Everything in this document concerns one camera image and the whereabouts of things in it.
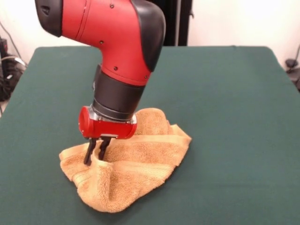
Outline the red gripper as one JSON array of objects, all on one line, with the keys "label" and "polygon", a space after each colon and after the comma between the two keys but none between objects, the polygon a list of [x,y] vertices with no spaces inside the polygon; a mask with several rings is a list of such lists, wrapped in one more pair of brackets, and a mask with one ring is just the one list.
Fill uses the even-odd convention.
[{"label": "red gripper", "polygon": [[[84,158],[84,164],[91,163],[91,155],[96,146],[97,140],[102,137],[116,139],[131,138],[137,128],[137,118],[134,115],[128,121],[116,121],[97,115],[92,107],[84,106],[81,108],[78,118],[79,131],[85,138],[90,138],[89,146]],[[102,138],[98,159],[103,160],[111,138]]]}]

